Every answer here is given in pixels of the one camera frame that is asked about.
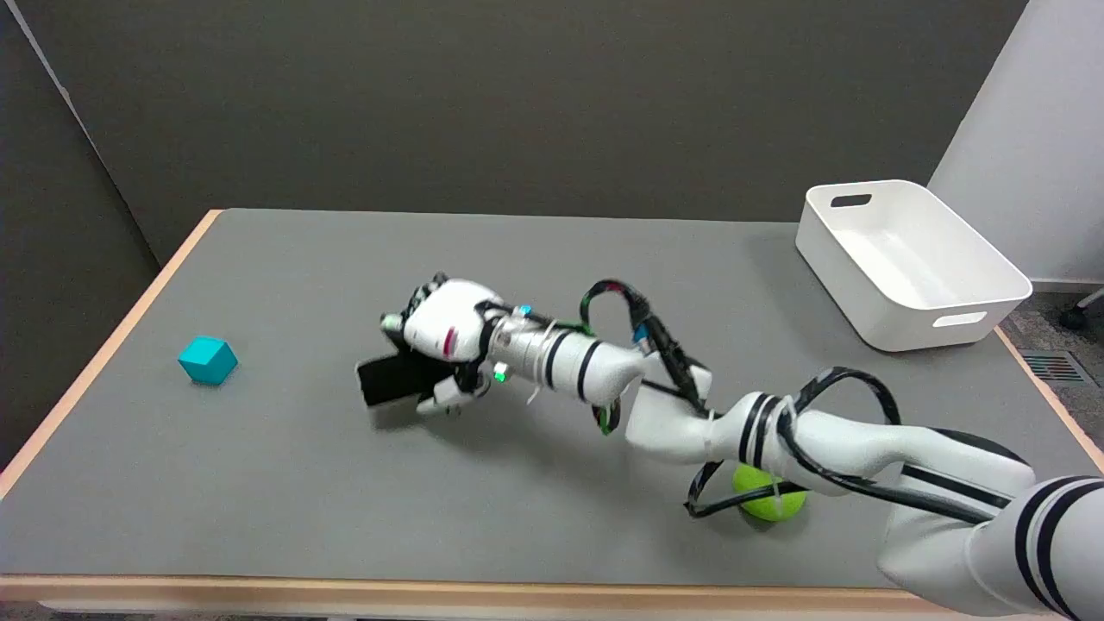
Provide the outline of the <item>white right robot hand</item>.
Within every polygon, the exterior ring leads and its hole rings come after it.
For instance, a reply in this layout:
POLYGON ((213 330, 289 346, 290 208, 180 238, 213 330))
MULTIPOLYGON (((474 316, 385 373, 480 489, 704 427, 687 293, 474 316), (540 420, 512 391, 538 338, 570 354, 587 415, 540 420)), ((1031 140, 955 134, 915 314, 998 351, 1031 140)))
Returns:
POLYGON ((484 334, 502 316, 505 299, 492 288, 444 273, 415 290, 403 310, 381 316, 392 341, 447 366, 446 377, 420 397, 420 414, 455 414, 488 392, 484 334))

